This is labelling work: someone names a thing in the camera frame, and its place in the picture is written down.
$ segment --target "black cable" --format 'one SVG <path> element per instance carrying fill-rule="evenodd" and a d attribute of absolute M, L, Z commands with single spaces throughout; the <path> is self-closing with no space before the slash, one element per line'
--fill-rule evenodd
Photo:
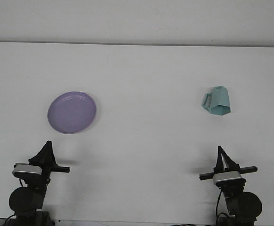
<path fill-rule="evenodd" d="M 7 224 L 7 221 L 11 218 L 11 217 L 14 217 L 15 216 L 15 214 L 13 214 L 13 215 L 11 215 L 10 217 L 8 217 L 8 218 L 6 218 L 6 220 L 5 220 L 5 222 L 4 222 L 4 224 L 3 224 L 3 226 L 6 226 Z"/>
<path fill-rule="evenodd" d="M 220 191 L 220 194 L 218 195 L 218 199 L 217 199 L 217 203 L 216 203 L 216 226 L 218 226 L 218 213 L 217 213 L 217 209 L 218 209 L 218 205 L 220 203 L 221 194 L 222 194 L 222 190 Z"/>

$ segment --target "black cylinder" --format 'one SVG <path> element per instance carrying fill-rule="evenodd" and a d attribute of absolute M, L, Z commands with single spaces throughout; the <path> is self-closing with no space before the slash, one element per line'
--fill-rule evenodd
<path fill-rule="evenodd" d="M 238 197 L 228 198 L 226 203 L 231 215 L 255 218 L 262 211 L 260 199 L 251 192 L 243 192 Z"/>
<path fill-rule="evenodd" d="M 9 198 L 9 206 L 15 212 L 26 212 L 38 209 L 42 200 L 40 194 L 27 187 L 19 187 L 12 192 Z"/>

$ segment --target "white table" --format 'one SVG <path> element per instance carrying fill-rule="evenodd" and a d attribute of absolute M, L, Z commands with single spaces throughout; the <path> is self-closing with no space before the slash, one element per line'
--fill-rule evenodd
<path fill-rule="evenodd" d="M 201 101 L 229 90 L 232 113 Z M 98 114 L 86 131 L 61 134 L 50 103 L 83 91 Z M 19 186 L 11 171 L 52 140 L 57 163 L 44 209 L 54 219 L 215 222 L 211 172 L 222 145 L 263 203 L 257 225 L 274 225 L 274 48 L 0 43 L 0 217 Z M 221 199 L 220 211 L 226 211 Z"/>

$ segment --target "purple plate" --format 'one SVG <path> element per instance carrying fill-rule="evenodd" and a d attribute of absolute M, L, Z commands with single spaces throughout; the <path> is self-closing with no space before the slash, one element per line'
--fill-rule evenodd
<path fill-rule="evenodd" d="M 57 97 L 49 107 L 50 125 L 61 133 L 77 133 L 87 128 L 94 120 L 94 100 L 82 92 L 68 92 Z"/>

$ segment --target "mug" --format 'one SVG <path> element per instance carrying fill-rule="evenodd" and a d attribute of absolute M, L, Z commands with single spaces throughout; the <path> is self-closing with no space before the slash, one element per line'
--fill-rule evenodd
<path fill-rule="evenodd" d="M 228 90 L 224 86 L 214 87 L 211 93 L 206 93 L 202 107 L 211 114 L 230 113 Z"/>

